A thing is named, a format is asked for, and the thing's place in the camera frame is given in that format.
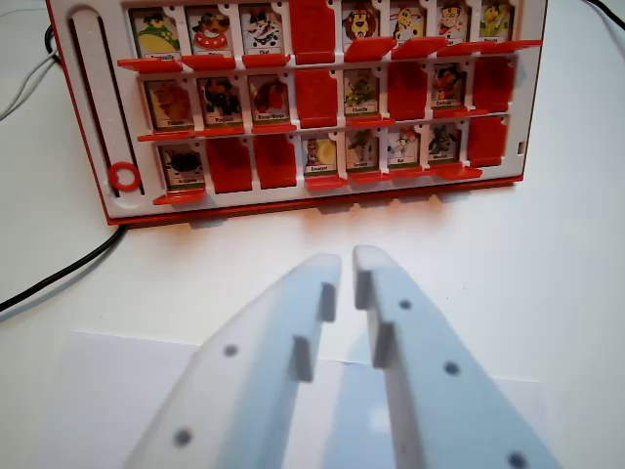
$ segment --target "cartoon character picture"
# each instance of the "cartoon character picture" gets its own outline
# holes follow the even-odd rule
[[[290,120],[287,87],[277,75],[250,76],[249,82],[255,125]]]
[[[419,2],[408,6],[405,3],[391,3],[391,30],[393,39],[401,44],[413,37],[423,37],[425,30],[425,10]]]
[[[389,132],[389,167],[419,165],[419,135],[412,127]]]
[[[176,80],[148,81],[146,90],[155,130],[193,128],[187,90]]]
[[[187,7],[186,13],[194,54],[232,57],[230,18],[217,7]]]
[[[512,9],[504,3],[482,5],[479,22],[479,39],[504,42],[510,39]]]
[[[347,51],[350,44],[357,38],[379,35],[379,14],[364,3],[343,3],[343,50]]]
[[[180,58],[176,24],[162,9],[135,9],[130,11],[130,17],[139,57]]]
[[[282,54],[282,24],[271,5],[240,7],[245,54]]]
[[[437,9],[438,35],[446,37],[449,44],[467,40],[469,16],[467,7],[460,3],[444,3]]]
[[[378,79],[370,68],[345,70],[345,116],[375,114],[378,111]]]
[[[454,124],[433,124],[428,145],[429,163],[458,161],[459,132]]]
[[[377,140],[377,137],[374,137],[369,129],[346,134],[348,172],[378,167]]]
[[[204,171],[200,154],[189,145],[158,147],[168,191],[204,189]]]
[[[336,173],[336,143],[327,135],[312,136],[302,140],[306,158],[305,176]]]
[[[243,117],[238,89],[228,78],[203,78],[197,84],[202,97],[204,122],[208,127],[241,124]]]
[[[432,107],[460,106],[464,99],[465,73],[459,64],[435,64]]]

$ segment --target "gripper jaw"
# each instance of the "gripper jaw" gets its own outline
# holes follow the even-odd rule
[[[202,345],[127,468],[279,468],[340,274],[339,257],[311,257]]]
[[[356,307],[384,370],[396,467],[560,467],[462,344],[437,306],[386,252],[354,250]]]

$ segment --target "white table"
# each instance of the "white table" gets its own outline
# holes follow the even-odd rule
[[[33,5],[4,2],[0,14]],[[0,18],[0,103],[44,57],[47,24],[45,11]],[[344,259],[320,355],[366,360],[359,243],[401,262],[489,374],[546,384],[564,467],[622,466],[625,33],[608,26],[616,39],[584,2],[550,2],[526,180],[514,187],[132,230],[92,272],[0,324],[0,467],[25,467],[71,330],[199,343],[316,252]],[[112,229],[58,67],[0,123],[0,142],[4,299]]]

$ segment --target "black cable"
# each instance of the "black cable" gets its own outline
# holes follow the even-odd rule
[[[52,54],[52,51],[54,50],[52,48],[52,39],[55,37],[55,31],[52,29],[52,25],[50,24],[48,26],[48,29],[46,29],[46,33],[43,35],[43,44],[46,46],[46,51],[48,51],[48,54]],[[59,55],[54,54],[52,56],[52,60],[55,61],[57,64],[61,65],[61,58],[59,57]]]
[[[112,249],[119,243],[119,241],[121,241],[122,237],[124,237],[127,231],[128,225],[120,225],[117,231],[109,239],[107,239],[105,242],[103,242],[100,246],[91,251],[82,259],[77,260],[72,265],[65,267],[55,274],[52,274],[48,278],[44,278],[39,283],[32,285],[30,288],[23,291],[22,293],[17,294],[13,298],[9,298],[8,300],[0,303],[0,313],[11,308],[12,306],[17,305],[18,303],[34,295],[39,290],[44,289],[46,286],[54,283],[55,281],[60,280],[61,278],[68,276],[72,272],[80,269],[81,267],[96,259],[101,254],[107,252],[108,249]]]
[[[625,30],[625,21],[623,21],[621,18],[615,15],[614,12],[612,12],[611,9],[608,8],[603,2],[601,2],[600,0],[586,0],[586,1],[588,3],[592,3],[593,5],[595,5],[602,12],[604,12],[608,18],[614,21],[621,29]]]

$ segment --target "red ring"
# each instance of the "red ring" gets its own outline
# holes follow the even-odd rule
[[[119,176],[117,175],[117,172],[120,169],[127,169],[131,173],[133,173],[134,180],[132,183],[121,184],[119,182]],[[118,191],[132,192],[132,191],[136,191],[139,188],[139,185],[141,184],[141,175],[139,174],[139,170],[137,169],[137,166],[135,166],[133,163],[128,163],[126,161],[119,161],[118,163],[115,163],[111,165],[110,168],[108,168],[108,181]]]

